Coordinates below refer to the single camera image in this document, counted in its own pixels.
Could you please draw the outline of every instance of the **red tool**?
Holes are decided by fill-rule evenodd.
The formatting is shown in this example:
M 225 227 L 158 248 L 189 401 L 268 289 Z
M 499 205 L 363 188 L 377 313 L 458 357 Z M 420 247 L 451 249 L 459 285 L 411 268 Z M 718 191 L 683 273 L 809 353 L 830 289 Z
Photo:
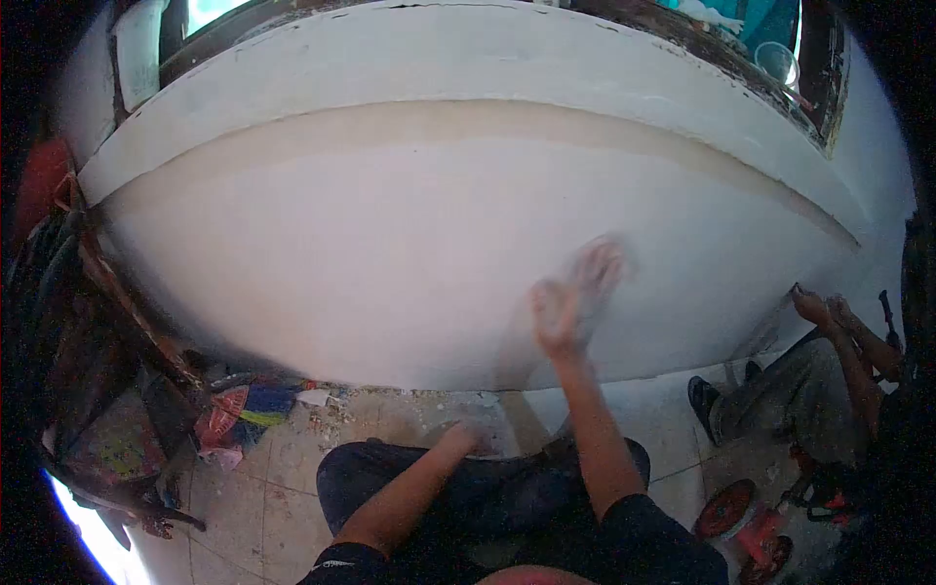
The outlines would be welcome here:
M 806 509 L 813 522 L 845 526 L 856 515 L 854 471 L 841 463 L 819 463 L 797 445 L 790 447 L 800 475 L 776 507 L 757 499 L 757 487 L 741 479 L 716 493 L 695 521 L 699 538 L 734 541 L 750 557 L 739 574 L 741 585 L 763 585 L 776 576 L 793 553 L 793 540 L 778 534 L 790 505 Z M 805 494 L 812 489 L 812 496 Z
M 887 302 L 887 289 L 881 291 L 881 294 L 878 295 L 878 300 L 881 302 L 881 308 L 884 309 L 884 321 L 887 323 L 887 338 L 885 341 L 887 341 L 888 345 L 903 353 L 900 336 L 894 331 L 894 314 L 891 313 L 890 303 Z
M 793 552 L 789 536 L 777 534 L 786 518 L 756 499 L 757 487 L 741 479 L 712 496 L 695 521 L 699 538 L 734 540 L 750 555 L 741 568 L 741 585 L 761 585 L 773 578 Z

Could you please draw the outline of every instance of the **plastic cup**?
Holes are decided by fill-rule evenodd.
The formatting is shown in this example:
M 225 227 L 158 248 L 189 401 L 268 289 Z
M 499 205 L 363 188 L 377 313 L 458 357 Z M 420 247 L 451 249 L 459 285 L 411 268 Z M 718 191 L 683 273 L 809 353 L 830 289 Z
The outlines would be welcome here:
M 778 42 L 769 40 L 757 47 L 754 64 L 787 87 L 792 87 L 799 79 L 799 63 L 793 52 Z

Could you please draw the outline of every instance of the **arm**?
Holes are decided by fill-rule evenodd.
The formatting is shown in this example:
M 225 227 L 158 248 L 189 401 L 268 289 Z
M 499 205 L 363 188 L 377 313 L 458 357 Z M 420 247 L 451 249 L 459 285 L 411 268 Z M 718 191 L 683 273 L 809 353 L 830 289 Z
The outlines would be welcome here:
M 331 544 L 360 543 L 389 557 L 477 444 L 477 436 L 465 425 L 449 429 L 435 447 L 358 508 Z
M 843 297 L 830 297 L 826 299 L 826 304 L 832 318 L 855 339 L 862 354 L 870 360 L 871 365 L 890 382 L 899 381 L 900 364 L 903 362 L 900 351 L 888 345 L 868 329 L 868 326 L 852 313 L 848 302 Z
M 621 269 L 618 248 L 603 243 L 580 259 L 571 284 L 541 283 L 531 294 L 536 339 L 552 361 L 569 402 L 582 478 L 599 521 L 621 498 L 646 493 L 630 448 L 594 378 L 585 354 L 587 340 L 577 338 L 580 298 L 606 299 L 619 282 Z
M 841 371 L 845 375 L 845 384 L 848 386 L 848 399 L 852 403 L 852 408 L 865 421 L 871 436 L 876 439 L 878 413 L 881 410 L 881 400 L 884 398 L 884 393 L 874 383 L 874 380 L 868 378 L 868 375 L 861 367 L 861 360 L 858 359 L 855 348 L 852 346 L 852 338 L 845 329 L 832 322 L 828 326 L 828 330 L 823 331 L 823 334 L 832 342 L 832 345 L 835 346 L 835 352 L 839 354 Z
M 559 355 L 553 367 L 569 402 L 578 464 L 598 521 L 624 496 L 647 493 L 631 449 L 605 405 L 592 365 L 584 354 Z
M 878 413 L 884 393 L 862 369 L 861 361 L 852 346 L 852 338 L 835 322 L 832 313 L 818 295 L 804 290 L 799 284 L 793 286 L 790 295 L 799 316 L 813 323 L 832 342 L 839 355 L 852 408 L 868 425 L 871 436 L 877 438 Z

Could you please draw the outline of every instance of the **colorful fabric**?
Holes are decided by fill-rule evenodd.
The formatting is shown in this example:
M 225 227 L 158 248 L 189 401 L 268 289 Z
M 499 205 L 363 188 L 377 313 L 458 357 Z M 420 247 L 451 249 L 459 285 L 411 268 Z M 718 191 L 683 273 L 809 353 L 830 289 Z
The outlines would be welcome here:
M 254 413 L 288 413 L 296 393 L 302 389 L 299 386 L 253 383 L 243 408 Z
M 65 458 L 72 473 L 105 486 L 159 475 L 165 465 L 166 455 L 135 390 L 91 423 Z
M 272 427 L 286 420 L 283 413 L 255 413 L 252 410 L 242 410 L 241 418 L 261 427 Z
M 195 436 L 202 449 L 225 446 L 223 437 L 238 421 L 249 392 L 249 386 L 238 386 L 212 396 L 212 410 L 195 422 Z
M 237 424 L 231 429 L 230 435 L 234 443 L 240 445 L 244 452 L 247 452 L 260 442 L 263 433 L 266 431 L 266 427 L 261 427 L 260 425 L 255 425 L 252 422 L 241 419 L 237 421 Z

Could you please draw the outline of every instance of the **sandal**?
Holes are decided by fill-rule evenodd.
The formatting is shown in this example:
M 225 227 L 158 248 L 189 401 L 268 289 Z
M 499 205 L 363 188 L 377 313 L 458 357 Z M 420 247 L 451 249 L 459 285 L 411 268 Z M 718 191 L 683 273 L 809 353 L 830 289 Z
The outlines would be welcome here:
M 756 361 L 753 359 L 748 361 L 744 365 L 744 384 L 751 384 L 751 381 L 760 377 L 762 373 L 764 373 L 764 369 Z
M 719 444 L 715 441 L 715 436 L 711 432 L 709 413 L 711 412 L 712 405 L 715 404 L 715 399 L 721 396 L 721 393 L 715 389 L 715 386 L 709 384 L 697 375 L 689 380 L 687 391 L 689 394 L 689 404 L 693 407 L 695 417 L 699 419 L 702 428 L 705 429 L 705 434 L 709 436 L 709 440 L 712 444 L 718 446 Z

